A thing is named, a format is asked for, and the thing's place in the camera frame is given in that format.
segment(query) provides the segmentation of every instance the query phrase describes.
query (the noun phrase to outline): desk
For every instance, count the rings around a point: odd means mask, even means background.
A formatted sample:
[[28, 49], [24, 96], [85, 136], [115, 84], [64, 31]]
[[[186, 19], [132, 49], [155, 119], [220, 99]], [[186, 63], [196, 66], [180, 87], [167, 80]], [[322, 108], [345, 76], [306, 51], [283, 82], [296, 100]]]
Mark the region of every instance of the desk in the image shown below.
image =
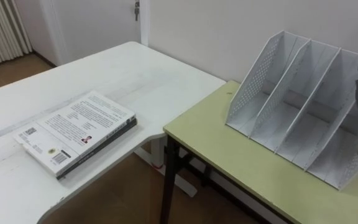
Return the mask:
[[168, 161], [161, 223], [167, 223], [173, 174], [183, 162], [179, 147], [293, 223], [358, 223], [358, 176], [337, 191], [225, 125], [238, 87], [228, 82], [164, 127]]
[[7, 127], [90, 90], [134, 111], [138, 125], [58, 181], [0, 136], [0, 223], [37, 223], [224, 81], [135, 42], [0, 88], [0, 135]]

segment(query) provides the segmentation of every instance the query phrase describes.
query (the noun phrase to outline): book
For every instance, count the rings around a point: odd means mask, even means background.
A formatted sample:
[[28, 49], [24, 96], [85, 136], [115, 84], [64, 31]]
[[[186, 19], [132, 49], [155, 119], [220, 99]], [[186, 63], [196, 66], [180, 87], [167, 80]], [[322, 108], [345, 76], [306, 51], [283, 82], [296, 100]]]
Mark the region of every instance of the book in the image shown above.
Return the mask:
[[92, 91], [13, 135], [61, 179], [137, 124], [135, 113]]

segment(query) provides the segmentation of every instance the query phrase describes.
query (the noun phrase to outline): curtain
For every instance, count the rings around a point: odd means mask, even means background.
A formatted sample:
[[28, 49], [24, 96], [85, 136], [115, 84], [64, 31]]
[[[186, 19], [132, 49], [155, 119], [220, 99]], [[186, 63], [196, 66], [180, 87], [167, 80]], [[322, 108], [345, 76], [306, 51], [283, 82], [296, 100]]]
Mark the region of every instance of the curtain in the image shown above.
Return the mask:
[[31, 51], [15, 0], [0, 0], [0, 63]]

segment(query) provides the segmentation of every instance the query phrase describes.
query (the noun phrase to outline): white file organizer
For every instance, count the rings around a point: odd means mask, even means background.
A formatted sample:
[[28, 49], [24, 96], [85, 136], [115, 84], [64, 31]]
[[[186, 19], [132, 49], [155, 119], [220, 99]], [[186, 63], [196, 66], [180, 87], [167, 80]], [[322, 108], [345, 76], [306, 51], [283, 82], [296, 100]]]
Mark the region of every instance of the white file organizer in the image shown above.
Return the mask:
[[357, 66], [358, 54], [283, 31], [241, 83], [226, 124], [341, 189], [358, 172]]

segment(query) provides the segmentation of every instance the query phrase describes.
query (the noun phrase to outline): white wall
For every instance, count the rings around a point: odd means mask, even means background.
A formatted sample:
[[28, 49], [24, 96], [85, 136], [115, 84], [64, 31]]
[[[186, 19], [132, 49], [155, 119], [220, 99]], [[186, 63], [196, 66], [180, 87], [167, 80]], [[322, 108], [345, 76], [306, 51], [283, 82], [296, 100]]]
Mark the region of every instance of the white wall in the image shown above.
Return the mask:
[[60, 65], [42, 0], [16, 0], [16, 4], [33, 49], [55, 65]]
[[242, 79], [281, 30], [358, 52], [358, 0], [150, 0], [149, 46]]

